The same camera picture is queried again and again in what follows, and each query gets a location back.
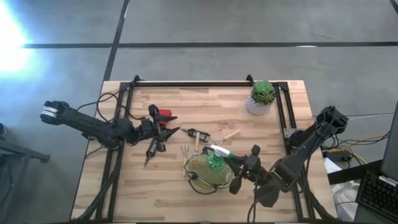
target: white geometric planter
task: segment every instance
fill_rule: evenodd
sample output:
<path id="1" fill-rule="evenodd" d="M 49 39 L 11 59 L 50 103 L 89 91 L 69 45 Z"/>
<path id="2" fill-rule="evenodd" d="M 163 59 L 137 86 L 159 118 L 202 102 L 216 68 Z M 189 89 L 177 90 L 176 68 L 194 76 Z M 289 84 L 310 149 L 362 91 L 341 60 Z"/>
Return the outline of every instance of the white geometric planter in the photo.
<path id="1" fill-rule="evenodd" d="M 268 105 L 262 105 L 260 103 L 256 103 L 253 97 L 249 96 L 248 100 L 246 101 L 246 108 L 250 113 L 253 115 L 264 115 L 268 113 L 272 106 L 272 103 Z"/>

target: computer monitor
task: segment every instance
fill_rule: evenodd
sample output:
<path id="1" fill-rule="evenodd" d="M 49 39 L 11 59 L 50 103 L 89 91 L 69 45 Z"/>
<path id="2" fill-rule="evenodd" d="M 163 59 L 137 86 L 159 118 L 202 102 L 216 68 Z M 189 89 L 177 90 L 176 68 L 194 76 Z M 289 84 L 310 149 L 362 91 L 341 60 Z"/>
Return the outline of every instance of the computer monitor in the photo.
<path id="1" fill-rule="evenodd" d="M 398 181 L 398 104 L 392 119 L 386 150 L 384 151 L 381 173 Z"/>

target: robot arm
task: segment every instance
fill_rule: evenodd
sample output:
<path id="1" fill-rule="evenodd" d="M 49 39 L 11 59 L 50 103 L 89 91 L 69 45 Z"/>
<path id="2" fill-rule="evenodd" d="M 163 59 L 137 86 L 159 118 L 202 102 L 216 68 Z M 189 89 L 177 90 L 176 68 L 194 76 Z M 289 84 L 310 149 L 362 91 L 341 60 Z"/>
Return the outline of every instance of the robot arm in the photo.
<path id="1" fill-rule="evenodd" d="M 229 191 L 232 194 L 238 193 L 241 187 L 241 179 L 248 179 L 260 186 L 255 192 L 256 200 L 265 207 L 273 207 L 280 191 L 290 191 L 296 182 L 303 187 L 304 184 L 300 178 L 300 173 L 304 162 L 310 158 L 326 139 L 342 133 L 346 128 L 347 122 L 348 118 L 337 111 L 335 107 L 325 108 L 317 116 L 317 121 L 314 125 L 305 131 L 294 133 L 288 139 L 286 144 L 295 149 L 294 153 L 279 159 L 269 171 L 266 171 L 261 166 L 261 161 L 258 157 L 260 147 L 257 145 L 253 146 L 251 155 L 229 155 L 225 157 L 225 162 L 233 170 L 235 176 Z"/>
<path id="2" fill-rule="evenodd" d="M 141 120 L 141 125 L 135 128 L 128 118 L 119 118 L 112 122 L 101 121 L 86 114 L 70 108 L 68 103 L 63 101 L 46 101 L 44 109 L 40 114 L 43 122 L 52 125 L 65 124 L 82 132 L 82 135 L 89 139 L 94 137 L 102 145 L 110 148 L 118 148 L 125 139 L 129 144 L 149 138 L 155 138 L 157 150 L 164 152 L 164 141 L 173 135 L 179 128 L 167 129 L 159 124 L 161 121 L 177 119 L 174 116 L 162 116 L 155 105 L 149 106 L 149 119 Z"/>

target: keyboard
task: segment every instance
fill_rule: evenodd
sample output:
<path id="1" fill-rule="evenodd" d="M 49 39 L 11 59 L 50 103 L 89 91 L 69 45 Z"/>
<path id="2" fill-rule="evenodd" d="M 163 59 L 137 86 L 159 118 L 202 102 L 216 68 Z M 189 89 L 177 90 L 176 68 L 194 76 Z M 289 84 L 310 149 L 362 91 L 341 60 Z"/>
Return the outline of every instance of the keyboard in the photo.
<path id="1" fill-rule="evenodd" d="M 398 187 L 367 173 L 361 181 L 356 202 L 398 223 Z"/>

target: black stand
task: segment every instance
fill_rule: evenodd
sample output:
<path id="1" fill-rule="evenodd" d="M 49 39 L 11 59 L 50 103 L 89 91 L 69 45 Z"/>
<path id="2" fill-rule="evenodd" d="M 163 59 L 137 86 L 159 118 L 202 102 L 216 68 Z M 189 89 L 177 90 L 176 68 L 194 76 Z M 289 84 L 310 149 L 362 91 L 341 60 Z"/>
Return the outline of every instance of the black stand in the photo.
<path id="1" fill-rule="evenodd" d="M 1 174 L 4 174 L 7 178 L 9 177 L 10 180 L 10 183 L 4 186 L 9 188 L 3 196 L 3 204 L 0 208 L 0 223 L 4 223 L 8 218 L 9 212 L 17 205 L 15 197 L 24 180 L 30 159 L 34 158 L 42 162 L 48 162 L 50 155 L 9 143 L 4 138 L 0 138 L 0 150 L 9 152 L 1 154 L 1 159 L 4 159 L 4 167 L 8 165 L 1 171 Z"/>
<path id="2" fill-rule="evenodd" d="M 328 174 L 330 185 L 362 179 L 368 170 L 380 173 L 382 160 Z"/>

